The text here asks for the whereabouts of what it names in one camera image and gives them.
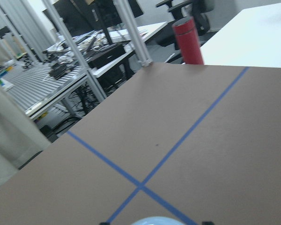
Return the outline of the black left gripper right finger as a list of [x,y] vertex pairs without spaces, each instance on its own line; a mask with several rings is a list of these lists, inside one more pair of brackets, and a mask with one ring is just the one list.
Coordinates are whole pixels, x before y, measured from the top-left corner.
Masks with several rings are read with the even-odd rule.
[[203,221],[202,225],[212,225],[212,221]]

